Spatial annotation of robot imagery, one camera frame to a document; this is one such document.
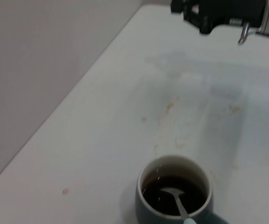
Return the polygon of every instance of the stain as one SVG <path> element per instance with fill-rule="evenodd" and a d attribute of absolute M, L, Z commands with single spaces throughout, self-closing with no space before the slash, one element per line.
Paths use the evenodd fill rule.
<path fill-rule="evenodd" d="M 237 164 L 233 164 L 232 165 L 232 170 L 235 170 L 235 171 L 239 170 L 238 165 Z"/>
<path fill-rule="evenodd" d="M 142 118 L 141 118 L 141 122 L 142 122 L 142 123 L 146 123 L 146 121 L 147 121 L 147 118 L 146 118 L 146 117 L 142 117 Z"/>
<path fill-rule="evenodd" d="M 69 189 L 68 189 L 68 188 L 65 188 L 65 189 L 63 190 L 62 194 L 63 194 L 63 195 L 66 195 L 66 194 L 68 194 L 68 192 L 69 192 Z"/>
<path fill-rule="evenodd" d="M 154 152 L 154 154 L 155 154 L 156 157 L 159 156 L 158 149 L 159 149 L 159 145 L 154 145 L 154 146 L 153 146 L 153 152 Z"/>
<path fill-rule="evenodd" d="M 173 106 L 174 106 L 174 103 L 173 103 L 173 102 L 171 102 L 171 103 L 169 103 L 169 104 L 167 105 L 166 114 L 169 113 L 169 111 L 173 108 Z"/>
<path fill-rule="evenodd" d="M 229 110 L 231 111 L 232 114 L 236 114 L 241 110 L 241 107 L 237 105 L 230 105 Z"/>
<path fill-rule="evenodd" d="M 186 139 L 184 137 L 175 138 L 175 148 L 178 150 L 185 148 Z"/>
<path fill-rule="evenodd" d="M 219 185 L 219 178 L 212 170 L 209 170 L 209 175 L 212 181 L 214 182 L 214 184 Z"/>

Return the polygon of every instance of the spoon handle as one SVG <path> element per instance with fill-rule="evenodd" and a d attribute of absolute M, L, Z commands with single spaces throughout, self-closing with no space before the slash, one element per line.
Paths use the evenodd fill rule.
<path fill-rule="evenodd" d="M 187 218 L 183 224 L 197 224 L 193 219 Z"/>
<path fill-rule="evenodd" d="M 180 216 L 182 218 L 182 220 L 186 220 L 187 218 L 189 218 L 189 214 L 187 213 L 187 211 L 185 210 L 185 208 L 183 207 L 180 198 L 176 198 L 176 204 L 180 213 Z"/>

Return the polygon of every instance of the mug rim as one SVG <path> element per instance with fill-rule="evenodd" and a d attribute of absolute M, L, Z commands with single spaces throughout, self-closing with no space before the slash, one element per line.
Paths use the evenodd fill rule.
<path fill-rule="evenodd" d="M 142 193 L 142 188 L 141 188 L 141 182 L 142 182 L 142 174 L 144 172 L 144 170 L 147 168 L 147 166 L 155 161 L 157 161 L 158 159 L 162 159 L 162 158 L 180 158 L 180 159 L 184 159 L 184 160 L 189 160 L 190 162 L 194 163 L 194 165 L 196 167 L 198 167 L 202 172 L 203 174 L 205 175 L 207 181 L 208 181 L 208 184 L 209 184 L 209 194 L 207 196 L 207 199 L 205 201 L 205 203 L 201 206 L 201 208 L 199 208 L 198 210 L 192 212 L 189 214 L 189 217 L 194 217 L 196 215 L 198 215 L 199 213 L 201 213 L 206 207 L 207 205 L 209 204 L 211 198 L 212 198 L 212 185 L 211 185 L 211 181 L 208 177 L 208 174 L 204 171 L 204 169 L 198 165 L 194 160 L 188 158 L 188 157 L 185 157 L 185 156 L 181 156 L 181 155 L 164 155 L 164 156 L 160 156 L 152 161 L 150 161 L 148 164 L 146 164 L 143 169 L 141 170 L 140 174 L 139 174 L 139 177 L 138 177 L 138 183 L 137 183 L 137 189 L 138 189 L 138 193 L 139 193 L 139 196 L 140 196 L 140 199 L 141 201 L 143 202 L 143 204 L 147 207 L 147 209 L 149 209 L 151 212 L 155 213 L 157 216 L 160 216 L 160 217 L 163 217 L 163 218 L 169 218 L 169 219 L 172 219 L 172 220 L 181 220 L 181 216 L 171 216 L 171 215 L 167 215 L 167 214 L 164 214 L 164 213 L 161 213 L 157 210 L 155 210 L 154 208 L 151 207 L 151 205 L 149 205 L 147 203 L 147 201 L 145 200 L 144 196 L 143 196 L 143 193 Z"/>

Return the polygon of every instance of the spoon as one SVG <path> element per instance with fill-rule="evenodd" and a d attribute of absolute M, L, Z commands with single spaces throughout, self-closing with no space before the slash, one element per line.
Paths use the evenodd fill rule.
<path fill-rule="evenodd" d="M 184 193 L 182 190 L 177 188 L 162 188 L 161 191 L 167 192 L 174 196 L 182 220 L 186 220 L 190 217 L 179 198 L 179 195 Z"/>

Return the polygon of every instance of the white table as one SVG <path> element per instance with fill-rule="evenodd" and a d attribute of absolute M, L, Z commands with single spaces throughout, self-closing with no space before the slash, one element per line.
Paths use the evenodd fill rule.
<path fill-rule="evenodd" d="M 269 39 L 240 33 L 139 10 L 0 175 L 0 224 L 135 224 L 163 154 L 207 169 L 230 224 L 269 223 Z"/>

